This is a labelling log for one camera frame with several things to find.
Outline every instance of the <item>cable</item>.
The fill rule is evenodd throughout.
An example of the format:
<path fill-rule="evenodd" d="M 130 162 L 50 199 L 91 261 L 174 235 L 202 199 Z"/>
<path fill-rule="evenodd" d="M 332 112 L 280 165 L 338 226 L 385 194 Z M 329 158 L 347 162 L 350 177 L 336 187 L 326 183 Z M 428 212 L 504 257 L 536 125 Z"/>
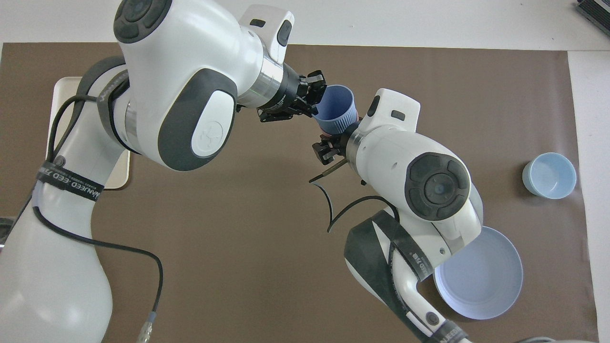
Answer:
<path fill-rule="evenodd" d="M 518 341 L 516 343 L 549 343 L 554 342 L 555 340 L 548 337 L 532 337 L 528 339 L 524 339 L 522 341 Z"/>
<path fill-rule="evenodd" d="M 322 190 L 322 192 L 324 193 L 324 196 L 326 197 L 326 201 L 328 202 L 328 209 L 329 212 L 331 213 L 331 218 L 329 219 L 329 222 L 332 221 L 332 216 L 333 214 L 333 210 L 332 210 L 332 201 L 331 201 L 331 197 L 328 195 L 328 193 L 326 192 L 326 189 L 324 189 L 324 187 L 322 187 L 321 184 L 317 183 L 317 182 L 310 182 L 312 185 L 318 187 L 319 189 Z"/>
<path fill-rule="evenodd" d="M 341 210 L 341 212 L 339 212 L 339 214 L 337 214 L 337 216 L 335 217 L 335 219 L 331 220 L 330 224 L 328 225 L 328 229 L 326 230 L 327 233 L 330 233 L 332 230 L 332 226 L 335 225 L 335 223 L 339 220 L 339 218 L 341 218 L 342 215 L 344 215 L 347 211 L 349 211 L 352 207 L 354 207 L 355 205 L 363 202 L 363 201 L 367 201 L 367 200 L 380 200 L 383 201 L 386 205 L 390 206 L 390 208 L 392 209 L 392 213 L 394 214 L 394 219 L 397 222 L 400 222 L 400 216 L 398 215 L 398 210 L 396 209 L 396 206 L 392 205 L 389 201 L 387 201 L 385 198 L 380 197 L 379 195 L 369 195 L 367 197 L 362 197 L 358 200 L 354 200 L 352 201 L 351 204 L 345 206 L 344 209 Z"/>
<path fill-rule="evenodd" d="M 152 258 L 153 260 L 155 260 L 155 262 L 157 262 L 157 266 L 159 268 L 159 287 L 157 288 L 157 297 L 156 297 L 154 305 L 152 307 L 152 312 L 157 312 L 157 307 L 159 305 L 159 299 L 161 298 L 161 290 L 163 288 L 163 265 L 161 264 L 161 260 L 157 257 L 157 255 L 155 255 L 149 251 L 146 251 L 146 250 L 127 247 L 125 245 L 120 245 L 120 244 L 103 242 L 101 240 L 90 239 L 90 238 L 79 236 L 77 234 L 73 234 L 73 233 L 66 231 L 66 230 L 60 228 L 59 226 L 51 223 L 47 218 L 45 218 L 45 216 L 42 214 L 42 212 L 40 212 L 40 208 L 38 206 L 32 206 L 32 209 L 34 210 L 34 214 L 36 215 L 36 218 L 38 218 L 38 220 L 42 224 L 44 224 L 51 231 L 53 231 L 57 234 L 60 234 L 63 237 L 67 237 L 69 239 L 72 239 L 72 240 L 75 240 L 75 241 L 81 242 L 81 243 L 96 245 L 98 247 L 130 251 L 132 253 L 146 255 L 146 256 Z"/>
<path fill-rule="evenodd" d="M 59 107 L 59 110 L 57 111 L 57 115 L 55 116 L 55 119 L 53 120 L 53 124 L 51 125 L 51 132 L 49 134 L 49 142 L 48 142 L 49 145 L 48 145 L 48 149 L 47 149 L 46 160 L 48 162 L 50 162 L 50 163 L 53 163 L 53 160 L 56 157 L 54 145 L 55 145 L 55 137 L 57 135 L 57 127 L 59 125 L 59 121 L 60 121 L 62 115 L 64 114 L 64 112 L 66 111 L 66 109 L 68 108 L 68 106 L 70 106 L 72 103 L 76 103 L 78 101 L 97 102 L 97 98 L 94 97 L 94 96 L 90 96 L 90 95 L 77 94 L 77 95 L 74 95 L 74 96 L 68 98 L 61 105 L 61 107 Z M 72 119 L 74 124 L 76 124 L 76 121 L 78 120 L 80 115 L 81 114 L 78 113 L 78 114 L 76 114 L 76 117 Z M 62 137 L 62 140 L 64 140 L 64 138 L 67 137 L 68 134 L 70 134 L 72 128 L 70 128 L 68 131 L 66 131 L 66 133 L 64 133 L 64 135 Z M 56 151 L 59 152 L 60 149 L 61 149 L 61 145 L 57 147 Z M 82 236 L 79 236 L 77 234 L 74 234 L 74 233 L 71 233 L 69 231 L 66 231 L 66 230 L 60 228 L 59 226 L 51 223 L 47 218 L 45 218 L 45 216 L 40 211 L 40 208 L 38 207 L 38 201 L 40 199 L 40 197 L 38 196 L 38 194 L 40 192 L 39 188 L 40 187 L 34 186 L 34 189 L 32 190 L 32 193 L 35 195 L 33 197 L 30 196 L 30 198 L 33 199 L 33 202 L 32 202 L 33 206 L 32 206 L 32 208 L 34 210 L 34 214 L 36 215 L 36 218 L 38 218 L 38 220 L 42 224 L 44 224 L 47 228 L 49 228 L 51 231 L 53 231 L 53 232 L 55 232 L 57 234 L 60 234 L 63 237 L 75 240 L 77 242 L 81 242 L 81 243 L 85 243 L 85 244 L 91 244 L 91 245 L 95 245 L 95 246 L 99 246 L 99 247 L 104 247 L 104 248 L 111 248 L 111 249 L 117 249 L 117 250 L 123 250 L 123 251 L 130 251 L 132 253 L 138 253 L 138 254 L 141 254 L 141 255 L 148 256 L 148 257 L 152 258 L 153 260 L 155 260 L 155 262 L 157 263 L 157 267 L 159 268 L 159 286 L 157 287 L 157 295 L 155 297 L 154 305 L 152 307 L 152 312 L 157 312 L 157 307 L 159 305 L 159 300 L 161 299 L 161 290 L 163 289 L 163 265 L 161 263 L 161 260 L 155 254 L 151 253 L 150 251 L 146 251 L 146 250 L 142 250 L 142 249 L 138 249 L 138 248 L 133 248 L 133 247 L 128 247 L 126 245 L 108 243 L 108 242 L 103 242 L 101 240 L 95 240 L 95 239 L 90 239 L 90 238 L 82 237 Z"/>
<path fill-rule="evenodd" d="M 359 203 L 361 203 L 363 201 L 367 201 L 367 200 L 379 200 L 379 201 L 383 201 L 386 205 L 390 206 L 390 208 L 392 209 L 392 213 L 394 214 L 394 220 L 396 220 L 398 223 L 400 223 L 400 216 L 398 215 L 398 210 L 396 209 L 396 206 L 392 205 L 389 201 L 387 201 L 383 197 L 380 197 L 379 195 L 369 195 L 367 197 L 362 197 L 360 199 L 352 201 L 352 203 L 347 205 L 347 206 L 345 206 L 345 208 L 342 209 L 341 212 L 339 212 L 339 214 L 337 214 L 336 217 L 334 217 L 334 218 L 332 217 L 333 216 L 333 210 L 332 210 L 331 197 L 326 192 L 326 189 L 324 189 L 324 187 L 322 187 L 322 185 L 320 185 L 316 181 L 319 180 L 319 179 L 324 178 L 325 176 L 328 176 L 330 173 L 336 171 L 337 169 L 339 169 L 341 166 L 345 165 L 346 163 L 347 163 L 347 159 L 343 159 L 339 163 L 333 165 L 331 168 L 325 170 L 322 174 L 320 174 L 320 175 L 314 177 L 313 179 L 309 180 L 310 184 L 318 187 L 324 193 L 324 196 L 326 197 L 326 201 L 328 202 L 328 208 L 329 208 L 330 213 L 331 213 L 331 218 L 330 218 L 330 222 L 328 224 L 328 229 L 326 229 L 326 232 L 330 233 L 331 230 L 332 230 L 333 225 L 335 225 L 335 223 L 337 223 L 339 218 L 341 218 L 341 216 L 343 216 L 352 207 L 354 207 L 355 205 L 357 205 L 357 204 L 359 204 Z"/>
<path fill-rule="evenodd" d="M 48 162 L 53 163 L 53 159 L 55 158 L 54 155 L 54 150 L 55 150 L 55 136 L 57 135 L 57 127 L 59 126 L 59 120 L 62 118 L 63 113 L 66 112 L 66 109 L 68 108 L 68 106 L 72 105 L 72 103 L 76 103 L 78 101 L 92 101 L 92 102 L 96 102 L 98 99 L 95 98 L 94 96 L 90 96 L 90 95 L 85 95 L 85 94 L 77 94 L 72 96 L 71 98 L 68 98 L 68 100 L 66 100 L 62 106 L 59 108 L 59 110 L 57 110 L 57 115 L 55 115 L 55 119 L 53 119 L 53 124 L 51 125 L 51 133 L 49 134 L 49 146 L 47 147 L 47 152 L 46 152 L 46 160 Z M 80 117 L 80 113 L 77 114 L 76 119 L 74 119 L 74 122 L 76 122 L 76 120 L 78 120 L 78 117 Z M 66 133 L 64 133 L 64 137 L 67 137 L 67 135 L 70 133 L 71 129 L 66 131 Z"/>

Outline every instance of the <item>cable connector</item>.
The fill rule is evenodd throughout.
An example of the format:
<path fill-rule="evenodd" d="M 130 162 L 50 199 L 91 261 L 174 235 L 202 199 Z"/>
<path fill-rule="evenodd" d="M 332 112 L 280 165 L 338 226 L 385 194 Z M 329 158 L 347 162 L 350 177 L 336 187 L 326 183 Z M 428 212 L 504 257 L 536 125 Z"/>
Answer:
<path fill-rule="evenodd" d="M 156 312 L 151 312 L 148 315 L 148 320 L 142 325 L 142 330 L 140 330 L 140 335 L 138 336 L 138 340 L 135 343 L 148 343 L 151 340 L 151 333 L 153 332 L 153 322 L 157 317 Z"/>

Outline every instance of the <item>brown table mat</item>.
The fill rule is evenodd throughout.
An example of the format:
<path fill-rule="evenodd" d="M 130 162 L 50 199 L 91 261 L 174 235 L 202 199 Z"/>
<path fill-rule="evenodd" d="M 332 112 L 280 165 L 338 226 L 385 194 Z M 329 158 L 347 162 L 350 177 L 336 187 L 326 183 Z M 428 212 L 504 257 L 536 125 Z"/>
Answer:
<path fill-rule="evenodd" d="M 43 160 L 55 82 L 120 50 L 11 43 L 2 53 L 0 215 L 16 215 Z M 520 180 L 525 164 L 548 151 L 578 169 L 566 52 L 290 46 L 286 61 L 348 85 L 362 114 L 378 88 L 411 96 L 422 104 L 418 131 L 468 165 L 485 224 L 512 240 L 525 271 L 514 307 L 492 320 L 457 315 L 431 278 L 421 287 L 472 340 L 597 340 L 580 184 L 550 201 L 530 195 Z M 349 229 L 382 205 L 361 204 L 325 233 L 325 199 L 307 184 L 324 169 L 310 147 L 318 135 L 309 118 L 261 124 L 244 109 L 211 164 L 179 173 L 135 156 L 127 188 L 104 193 L 94 237 L 151 250 L 164 263 L 156 342 L 415 341 L 343 261 Z M 359 181 L 343 167 L 322 183 L 338 210 L 373 192 Z M 114 299 L 104 342 L 133 340 L 154 300 L 154 263 L 98 253 Z"/>

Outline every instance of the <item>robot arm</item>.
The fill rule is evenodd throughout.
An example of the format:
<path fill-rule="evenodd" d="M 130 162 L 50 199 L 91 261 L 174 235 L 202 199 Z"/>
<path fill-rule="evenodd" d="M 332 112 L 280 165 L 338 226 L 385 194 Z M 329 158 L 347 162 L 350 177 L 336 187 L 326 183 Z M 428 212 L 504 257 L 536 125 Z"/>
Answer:
<path fill-rule="evenodd" d="M 418 292 L 417 283 L 480 232 L 470 175 L 455 154 L 415 133 L 419 103 L 380 89 L 345 154 L 352 168 L 397 209 L 353 228 L 345 246 L 350 272 L 422 342 L 467 342 Z"/>
<path fill-rule="evenodd" d="M 79 94 L 96 103 L 75 106 L 2 251 L 3 339 L 102 340 L 112 298 L 95 249 L 49 229 L 91 237 L 93 206 L 125 149 L 193 170 L 220 152 L 241 107 L 258 109 L 261 121 L 317 114 L 322 73 L 302 76 L 283 61 L 293 22 L 290 12 L 267 6 L 251 7 L 238 22 L 208 0 L 121 2 L 114 31 L 124 60 L 103 60 L 83 78 Z M 353 228 L 345 259 L 421 341 L 464 343 L 463 331 L 416 285 L 479 234 L 482 212 L 463 162 L 415 133 L 418 112 L 413 99 L 382 89 L 342 136 L 354 171 L 400 215 L 398 222 L 382 211 Z"/>
<path fill-rule="evenodd" d="M 116 121 L 126 146 L 174 170 L 203 166 L 222 149 L 236 107 L 262 121 L 316 114 L 320 72 L 284 64 L 292 13 L 250 7 L 238 23 L 212 1 L 124 0 L 114 23 L 129 67 L 130 108 Z"/>

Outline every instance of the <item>black cable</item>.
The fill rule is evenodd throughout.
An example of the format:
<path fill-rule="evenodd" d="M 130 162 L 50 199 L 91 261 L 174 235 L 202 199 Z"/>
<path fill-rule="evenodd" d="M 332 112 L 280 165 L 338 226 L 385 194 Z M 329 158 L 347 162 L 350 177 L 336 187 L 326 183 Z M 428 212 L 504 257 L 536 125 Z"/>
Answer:
<path fill-rule="evenodd" d="M 68 106 L 72 105 L 72 103 L 76 103 L 78 101 L 92 101 L 92 102 L 96 102 L 98 99 L 95 98 L 94 96 L 90 96 L 90 95 L 85 95 L 85 94 L 77 94 L 72 96 L 71 98 L 69 98 L 68 100 L 66 100 L 62 106 L 59 108 L 59 110 L 57 110 L 57 115 L 55 115 L 55 119 L 53 119 L 53 124 L 51 125 L 51 133 L 49 135 L 49 146 L 47 147 L 47 152 L 46 152 L 46 160 L 48 162 L 53 163 L 53 159 L 55 158 L 54 155 L 54 151 L 55 151 L 55 136 L 57 135 L 57 127 L 59 126 L 59 120 L 62 118 L 63 113 L 66 112 L 66 109 L 68 108 Z"/>
<path fill-rule="evenodd" d="M 548 337 L 531 337 L 515 343 L 549 343 L 554 341 L 554 339 Z"/>
<path fill-rule="evenodd" d="M 398 215 L 398 210 L 396 209 L 396 206 L 392 205 L 389 201 L 387 201 L 385 198 L 380 197 L 379 195 L 369 195 L 366 197 L 362 197 L 358 200 L 354 200 L 352 201 L 351 204 L 345 206 L 344 209 L 341 210 L 341 212 L 339 212 L 339 214 L 337 214 L 337 216 L 335 217 L 335 219 L 331 220 L 330 224 L 328 225 L 328 229 L 326 230 L 327 233 L 330 233 L 332 230 L 332 226 L 335 225 L 335 223 L 339 220 L 339 218 L 341 218 L 342 215 L 344 215 L 347 211 L 349 211 L 352 207 L 354 207 L 355 205 L 363 202 L 363 201 L 367 201 L 367 200 L 380 200 L 383 201 L 386 205 L 390 206 L 390 208 L 392 209 L 392 213 L 394 214 L 394 219 L 397 222 L 400 222 L 400 216 Z"/>
<path fill-rule="evenodd" d="M 322 187 L 321 184 L 319 184 L 317 182 L 312 182 L 312 181 L 309 181 L 309 183 L 311 183 L 312 185 L 318 187 L 324 193 L 324 196 L 326 197 L 326 201 L 328 202 L 328 212 L 331 215 L 331 218 L 329 219 L 329 222 L 331 222 L 332 221 L 332 216 L 334 215 L 333 210 L 332 210 L 331 197 L 328 195 L 328 193 L 326 192 L 326 189 L 324 189 L 324 187 Z"/>
<path fill-rule="evenodd" d="M 55 119 L 53 120 L 53 124 L 51 125 L 51 132 L 49 134 L 49 146 L 48 146 L 48 150 L 47 150 L 46 160 L 50 163 L 53 163 L 53 160 L 56 157 L 55 151 L 59 152 L 59 150 L 61 149 L 61 145 L 58 146 L 56 150 L 54 149 L 55 137 L 57 135 L 57 127 L 59 125 L 59 120 L 61 119 L 62 115 L 64 114 L 64 112 L 66 111 L 68 106 L 70 106 L 72 103 L 76 103 L 78 101 L 97 102 L 97 98 L 95 98 L 94 96 L 90 96 L 90 95 L 77 94 L 77 95 L 74 95 L 74 96 L 68 98 L 61 105 L 61 107 L 59 107 L 59 110 L 57 111 L 57 115 L 55 116 Z M 76 118 L 72 119 L 74 124 L 76 124 L 76 121 L 78 120 L 79 117 L 80 117 L 80 113 L 76 114 Z M 67 135 L 70 134 L 70 132 L 71 132 L 71 128 L 66 133 L 64 133 L 62 140 L 65 137 L 67 137 Z M 63 237 L 67 237 L 69 239 L 73 239 L 73 240 L 76 240 L 77 242 L 81 242 L 81 243 L 85 243 L 85 244 L 96 245 L 99 247 L 111 248 L 111 249 L 117 249 L 117 250 L 123 250 L 123 251 L 130 251 L 133 253 L 138 253 L 141 255 L 148 256 L 148 257 L 152 258 L 153 260 L 155 260 L 155 262 L 157 262 L 157 266 L 159 268 L 159 286 L 157 287 L 157 296 L 155 298 L 154 305 L 152 307 L 152 311 L 157 312 L 159 300 L 161 299 L 161 290 L 163 289 L 163 265 L 161 263 L 161 260 L 155 254 L 151 253 L 150 251 L 133 248 L 133 247 L 128 247 L 126 245 L 108 243 L 108 242 L 103 242 L 101 240 L 89 239 L 86 237 L 79 236 L 77 234 L 66 231 L 66 230 L 60 228 L 59 226 L 56 226 L 55 224 L 51 223 L 49 220 L 47 220 L 47 218 L 45 218 L 45 216 L 42 214 L 42 212 L 40 212 L 40 208 L 38 206 L 33 206 L 32 208 L 34 209 L 34 214 L 36 215 L 36 218 L 38 218 L 38 220 L 42 224 L 44 224 L 51 231 L 53 231 L 57 234 L 60 234 Z"/>
<path fill-rule="evenodd" d="M 57 234 L 60 234 L 63 237 L 67 237 L 69 239 L 73 239 L 73 240 L 75 240 L 77 242 L 81 242 L 81 243 L 96 245 L 99 247 L 130 251 L 132 253 L 146 255 L 146 256 L 152 258 L 153 260 L 155 260 L 155 262 L 157 262 L 157 266 L 159 268 L 159 287 L 157 288 L 157 297 L 155 299 L 154 306 L 152 307 L 152 311 L 157 312 L 157 306 L 159 305 L 159 299 L 161 298 L 161 289 L 163 288 L 163 265 L 161 264 L 161 260 L 157 257 L 157 255 L 155 255 L 149 251 L 138 249 L 138 248 L 127 247 L 125 245 L 108 243 L 108 242 L 103 242 L 101 240 L 90 239 L 90 238 L 79 236 L 77 234 L 66 231 L 66 230 L 60 228 L 59 226 L 51 223 L 47 218 L 45 218 L 45 216 L 42 214 L 42 212 L 40 212 L 40 208 L 38 206 L 32 206 L 32 209 L 34 210 L 34 214 L 36 215 L 36 218 L 38 218 L 38 220 L 42 224 L 44 224 L 51 231 L 53 231 Z"/>

